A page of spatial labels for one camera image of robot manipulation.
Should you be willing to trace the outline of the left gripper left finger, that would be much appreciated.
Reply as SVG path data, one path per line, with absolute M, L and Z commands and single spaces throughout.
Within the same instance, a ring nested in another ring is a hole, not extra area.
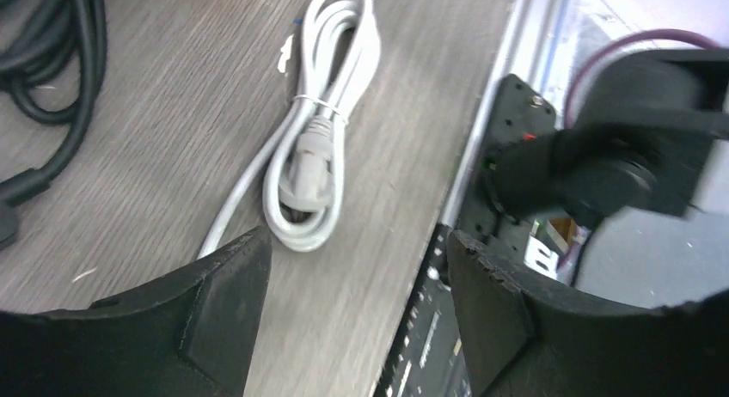
M 272 268 L 257 227 L 83 310 L 1 314 L 4 396 L 241 396 Z

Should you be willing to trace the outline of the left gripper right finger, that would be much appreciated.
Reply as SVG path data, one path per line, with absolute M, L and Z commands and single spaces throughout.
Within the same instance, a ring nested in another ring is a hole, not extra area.
M 446 256 L 476 396 L 725 396 L 728 295 L 640 308 L 544 277 L 460 231 Z

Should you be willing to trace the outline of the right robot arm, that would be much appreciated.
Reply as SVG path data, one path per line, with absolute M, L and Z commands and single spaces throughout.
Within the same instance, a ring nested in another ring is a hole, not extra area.
M 609 64 L 575 124 L 505 76 L 457 228 L 484 243 L 524 223 L 569 218 L 596 229 L 630 207 L 682 217 L 714 144 L 728 137 L 725 49 L 649 50 Z

